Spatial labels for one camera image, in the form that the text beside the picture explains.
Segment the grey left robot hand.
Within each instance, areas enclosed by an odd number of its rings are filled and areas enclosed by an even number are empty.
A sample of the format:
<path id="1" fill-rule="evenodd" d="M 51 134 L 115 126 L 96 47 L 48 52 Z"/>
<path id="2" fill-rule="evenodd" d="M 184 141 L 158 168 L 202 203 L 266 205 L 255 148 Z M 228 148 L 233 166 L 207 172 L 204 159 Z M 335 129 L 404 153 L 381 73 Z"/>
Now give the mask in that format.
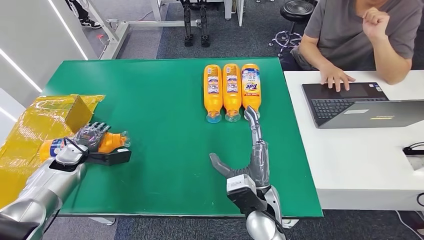
<path id="1" fill-rule="evenodd" d="M 105 122 L 88 123 L 80 128 L 73 141 L 78 145 L 86 146 L 91 153 L 97 153 L 106 132 L 111 128 Z"/>

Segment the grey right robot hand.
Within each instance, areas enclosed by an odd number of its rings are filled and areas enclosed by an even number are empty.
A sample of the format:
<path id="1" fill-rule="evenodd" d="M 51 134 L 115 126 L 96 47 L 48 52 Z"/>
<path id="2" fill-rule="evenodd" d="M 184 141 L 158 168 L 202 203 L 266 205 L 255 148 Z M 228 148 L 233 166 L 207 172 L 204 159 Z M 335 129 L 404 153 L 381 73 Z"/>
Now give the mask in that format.
<path id="1" fill-rule="evenodd" d="M 270 186 L 269 148 L 263 139 L 259 114 L 249 105 L 244 111 L 251 130 L 252 151 L 250 162 L 244 168 L 233 169 L 220 160 L 217 154 L 210 153 L 209 158 L 212 166 L 225 178 L 248 175 L 257 188 L 263 189 Z"/>

